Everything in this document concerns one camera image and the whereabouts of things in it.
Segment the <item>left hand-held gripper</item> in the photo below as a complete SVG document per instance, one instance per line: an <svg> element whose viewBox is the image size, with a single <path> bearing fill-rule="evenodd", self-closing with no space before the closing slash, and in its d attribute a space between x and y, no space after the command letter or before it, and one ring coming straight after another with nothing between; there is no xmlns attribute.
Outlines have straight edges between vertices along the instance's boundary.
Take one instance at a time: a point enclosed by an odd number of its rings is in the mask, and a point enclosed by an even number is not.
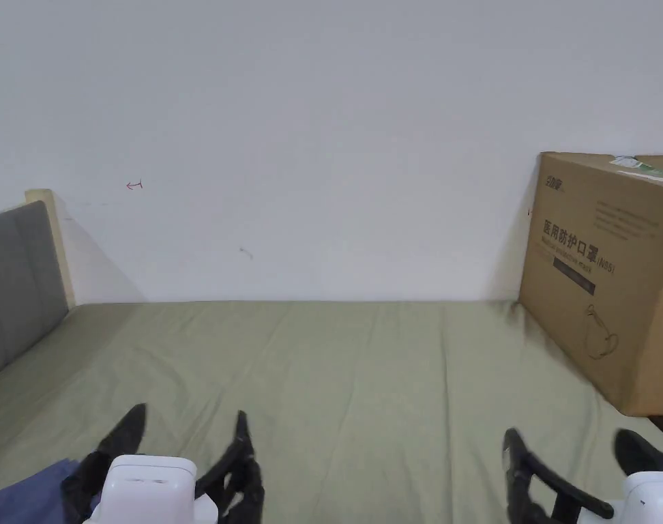
<svg viewBox="0 0 663 524"><path fill-rule="evenodd" d="M64 523L262 522L265 489L244 411L224 454L197 481L189 459L129 455L138 452L146 420L147 405L133 406L63 480Z"/></svg>

